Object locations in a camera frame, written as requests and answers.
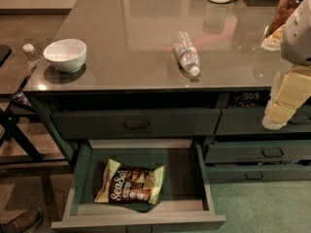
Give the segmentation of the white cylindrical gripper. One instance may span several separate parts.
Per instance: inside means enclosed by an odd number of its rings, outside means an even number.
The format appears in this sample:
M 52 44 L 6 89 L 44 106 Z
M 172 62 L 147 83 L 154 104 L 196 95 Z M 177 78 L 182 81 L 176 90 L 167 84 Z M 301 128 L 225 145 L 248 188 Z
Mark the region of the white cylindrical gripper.
M 311 68 L 294 65 L 281 75 L 281 82 L 272 93 L 264 110 L 262 125 L 269 130 L 279 130 L 311 96 Z

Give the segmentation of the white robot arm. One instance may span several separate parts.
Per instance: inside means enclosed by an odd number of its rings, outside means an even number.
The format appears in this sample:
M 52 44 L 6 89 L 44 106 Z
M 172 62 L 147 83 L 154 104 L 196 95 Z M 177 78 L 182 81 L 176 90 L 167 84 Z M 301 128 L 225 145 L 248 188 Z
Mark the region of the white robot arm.
M 311 0 L 303 0 L 281 29 L 281 55 L 293 66 L 273 80 L 262 119 L 269 130 L 284 127 L 311 97 Z

